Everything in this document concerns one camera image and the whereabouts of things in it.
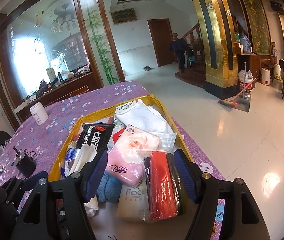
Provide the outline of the blue knit cloth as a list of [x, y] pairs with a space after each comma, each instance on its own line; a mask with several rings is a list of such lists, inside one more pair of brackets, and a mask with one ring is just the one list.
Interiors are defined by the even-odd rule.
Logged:
[[104, 173], [96, 193], [98, 202], [117, 203], [120, 198], [121, 189], [122, 183], [117, 178]]

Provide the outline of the blue white round pack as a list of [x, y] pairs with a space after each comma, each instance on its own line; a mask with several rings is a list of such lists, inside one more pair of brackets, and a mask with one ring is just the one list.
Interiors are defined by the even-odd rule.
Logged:
[[60, 171], [60, 178], [64, 179], [70, 172], [74, 161], [77, 157], [78, 149], [76, 148], [77, 141], [72, 141], [66, 149], [66, 154], [64, 159], [60, 162], [59, 171]]

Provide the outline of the white cloth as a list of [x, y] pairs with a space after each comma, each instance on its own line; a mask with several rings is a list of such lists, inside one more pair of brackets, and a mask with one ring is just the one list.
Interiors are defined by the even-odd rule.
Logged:
[[96, 215], [96, 212], [99, 209], [98, 199], [96, 197], [96, 190], [94, 192], [86, 192], [89, 189], [88, 178], [89, 172], [93, 169], [93, 160], [96, 157], [97, 152], [93, 146], [83, 145], [78, 149], [77, 157], [74, 161], [74, 164], [67, 176], [75, 175], [76, 172], [83, 175], [84, 181], [82, 181], [82, 193], [86, 198], [87, 202], [84, 203], [84, 208], [88, 218], [92, 218]]

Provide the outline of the red green sponge pack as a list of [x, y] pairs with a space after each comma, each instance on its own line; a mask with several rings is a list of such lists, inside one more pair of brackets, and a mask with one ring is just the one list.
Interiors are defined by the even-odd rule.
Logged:
[[157, 222], [186, 214], [186, 196], [174, 164], [166, 151], [141, 152], [149, 204], [149, 221]]

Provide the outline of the pink tissue pack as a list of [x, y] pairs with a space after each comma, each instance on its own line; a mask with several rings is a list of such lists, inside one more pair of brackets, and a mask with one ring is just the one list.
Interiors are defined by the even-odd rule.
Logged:
[[127, 126], [108, 154], [105, 172], [122, 184], [137, 187], [142, 180], [143, 158], [140, 151], [157, 150], [161, 140], [156, 135]]

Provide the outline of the black red-logo packet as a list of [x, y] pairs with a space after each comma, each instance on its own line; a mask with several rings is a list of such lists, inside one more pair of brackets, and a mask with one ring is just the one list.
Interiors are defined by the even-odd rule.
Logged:
[[94, 124], [82, 124], [82, 132], [76, 144], [80, 149], [83, 145], [93, 146], [98, 152], [100, 149], [107, 150], [107, 144], [111, 138], [114, 124], [97, 122]]

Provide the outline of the white towel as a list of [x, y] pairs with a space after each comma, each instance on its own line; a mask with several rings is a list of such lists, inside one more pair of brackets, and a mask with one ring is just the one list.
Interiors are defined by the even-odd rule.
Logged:
[[115, 117], [126, 126], [131, 125], [156, 135], [161, 139], [160, 149], [172, 153], [177, 133], [157, 110], [145, 105], [141, 99], [118, 106]]

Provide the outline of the white bag red text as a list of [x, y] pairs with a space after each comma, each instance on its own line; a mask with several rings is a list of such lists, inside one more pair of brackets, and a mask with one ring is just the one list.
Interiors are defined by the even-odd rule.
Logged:
[[114, 144], [121, 137], [125, 128], [126, 128], [125, 126], [124, 127], [122, 127], [122, 126], [114, 127], [114, 129], [112, 131], [112, 135], [111, 135], [109, 142], [107, 144], [107, 148], [108, 148], [109, 151], [113, 148]]

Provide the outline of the black electric motor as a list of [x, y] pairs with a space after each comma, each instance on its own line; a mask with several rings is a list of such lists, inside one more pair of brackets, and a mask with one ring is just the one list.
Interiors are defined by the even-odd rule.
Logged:
[[26, 152], [26, 150], [18, 150], [13, 146], [15, 153], [15, 159], [12, 162], [12, 166], [16, 167], [24, 177], [30, 178], [36, 169], [36, 163], [34, 159]]

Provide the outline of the clear plastic cup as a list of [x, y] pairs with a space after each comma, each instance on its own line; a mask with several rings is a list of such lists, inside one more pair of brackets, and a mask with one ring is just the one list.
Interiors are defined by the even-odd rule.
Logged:
[[4, 161], [5, 159], [5, 151], [3, 145], [0, 145], [0, 161]]

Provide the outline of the purple floral tablecloth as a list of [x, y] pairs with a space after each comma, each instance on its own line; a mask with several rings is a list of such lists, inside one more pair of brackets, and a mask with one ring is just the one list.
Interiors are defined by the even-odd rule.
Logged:
[[[27, 149], [37, 156], [37, 169], [51, 171], [53, 164], [77, 120], [88, 114], [107, 107], [148, 95], [140, 84], [135, 81], [123, 82], [92, 92], [75, 95], [53, 103], [45, 108], [49, 118], [42, 125], [37, 125], [33, 117], [29, 117], [15, 132], [5, 147], [5, 154], [10, 157], [0, 174], [0, 186], [12, 176], [22, 178], [17, 168], [11, 166], [17, 149]], [[175, 125], [182, 135], [186, 148], [200, 168], [208, 171], [218, 179], [224, 179], [203, 150], [191, 139], [190, 135], [174, 119]], [[194, 218], [196, 205], [189, 203], [189, 210], [184, 216], [178, 216], [155, 223], [126, 222], [116, 217], [117, 204], [106, 202], [99, 204], [97, 215], [89, 218], [90, 226], [96, 239], [185, 239]], [[21, 239], [42, 239], [40, 233], [47, 233], [46, 225], [26, 224], [22, 226]]]

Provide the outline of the yellow taped foam box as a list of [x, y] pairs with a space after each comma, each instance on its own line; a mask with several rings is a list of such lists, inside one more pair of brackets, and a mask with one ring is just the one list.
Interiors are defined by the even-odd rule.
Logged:
[[[114, 105], [92, 114], [79, 118], [74, 128], [70, 131], [49, 173], [49, 181], [57, 181], [61, 178], [60, 162], [66, 156], [67, 146], [73, 141], [74, 136], [84, 131], [84, 124], [91, 121], [114, 116], [122, 122], [126, 128], [122, 132], [114, 131], [111, 136], [113, 146], [108, 152], [106, 172], [111, 177], [118, 179], [124, 188], [129, 189], [133, 197], [140, 198], [146, 194], [146, 182], [144, 172], [144, 158], [150, 157], [156, 167], [156, 178], [169, 177], [169, 164], [164, 162], [163, 156], [172, 154], [175, 146], [180, 147], [189, 160], [192, 160], [189, 150], [184, 143], [177, 126], [154, 95], [141, 96], [122, 104]], [[150, 209], [151, 202], [144, 200], [145, 218], [148, 225], [139, 226], [137, 230], [126, 233], [125, 237], [134, 239], [184, 239], [191, 225], [189, 217], [171, 216], [173, 211], [173, 184], [169, 183], [164, 191], [162, 203], [165, 205], [161, 215], [159, 211], [153, 216]]]

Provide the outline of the white plastic jar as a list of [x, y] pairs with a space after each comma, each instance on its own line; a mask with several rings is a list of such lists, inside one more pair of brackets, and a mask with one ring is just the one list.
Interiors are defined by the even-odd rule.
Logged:
[[38, 102], [34, 104], [30, 108], [31, 115], [33, 116], [35, 122], [37, 125], [42, 125], [46, 122], [46, 120], [49, 118], [45, 108], [43, 107], [41, 102]]

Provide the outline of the broom and dustpan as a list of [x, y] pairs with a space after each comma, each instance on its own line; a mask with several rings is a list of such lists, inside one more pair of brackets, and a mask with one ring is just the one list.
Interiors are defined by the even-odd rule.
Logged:
[[246, 113], [249, 113], [250, 111], [250, 100], [248, 98], [245, 98], [245, 93], [248, 89], [248, 87], [253, 84], [255, 79], [253, 79], [251, 82], [246, 83], [246, 63], [244, 63], [244, 84], [243, 88], [239, 93], [234, 96], [231, 100], [227, 99], [220, 99], [218, 101], [219, 104], [226, 106], [231, 109], [237, 109], [239, 111], [243, 111]]

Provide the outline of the person in dark clothes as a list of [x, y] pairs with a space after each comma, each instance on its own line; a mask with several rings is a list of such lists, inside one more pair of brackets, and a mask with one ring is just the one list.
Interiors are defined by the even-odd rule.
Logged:
[[170, 50], [176, 55], [178, 70], [180, 74], [185, 72], [185, 53], [189, 50], [189, 45], [183, 38], [179, 38], [177, 33], [173, 33], [173, 41], [170, 43]]

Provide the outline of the wooden door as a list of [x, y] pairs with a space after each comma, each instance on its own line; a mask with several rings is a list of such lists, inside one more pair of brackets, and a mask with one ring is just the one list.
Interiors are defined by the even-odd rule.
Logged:
[[147, 20], [153, 42], [158, 67], [176, 62], [175, 54], [170, 50], [172, 30], [168, 18]]

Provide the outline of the framed wall picture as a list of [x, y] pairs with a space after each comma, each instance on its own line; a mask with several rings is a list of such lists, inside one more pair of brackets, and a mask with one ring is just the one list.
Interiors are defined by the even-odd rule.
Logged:
[[137, 21], [134, 8], [118, 10], [111, 13], [114, 25]]

